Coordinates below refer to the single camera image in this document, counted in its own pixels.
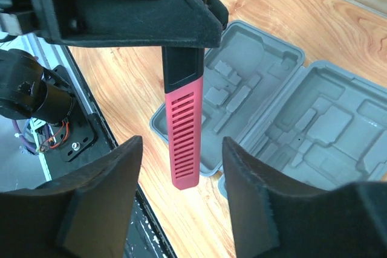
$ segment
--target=ridge on pink handle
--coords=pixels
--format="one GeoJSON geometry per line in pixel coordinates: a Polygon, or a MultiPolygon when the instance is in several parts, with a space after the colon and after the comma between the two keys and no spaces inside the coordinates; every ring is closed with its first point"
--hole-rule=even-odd
{"type": "Polygon", "coordinates": [[[172,183],[180,190],[199,183],[203,77],[165,95],[172,183]]]}

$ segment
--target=toolbox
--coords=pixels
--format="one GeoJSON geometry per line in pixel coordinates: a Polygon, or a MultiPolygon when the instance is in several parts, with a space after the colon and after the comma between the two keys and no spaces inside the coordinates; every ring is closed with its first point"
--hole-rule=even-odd
{"type": "MultiPolygon", "coordinates": [[[[200,173],[222,167],[223,137],[278,171],[332,190],[387,172],[387,89],[242,21],[206,52],[200,173]]],[[[151,128],[167,142],[165,104],[151,128]]],[[[224,175],[220,192],[227,197],[224,175]]]]}

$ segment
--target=wooden table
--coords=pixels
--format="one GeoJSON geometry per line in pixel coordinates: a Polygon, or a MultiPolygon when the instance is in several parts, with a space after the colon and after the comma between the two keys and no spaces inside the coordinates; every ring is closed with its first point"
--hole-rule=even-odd
{"type": "MultiPolygon", "coordinates": [[[[304,49],[308,65],[331,62],[387,86],[387,19],[343,0],[222,0],[242,19],[304,49]]],[[[167,145],[149,128],[163,103],[160,48],[71,48],[119,143],[144,138],[139,183],[179,257],[234,257],[219,174],[194,189],[171,183],[167,145]]]]}

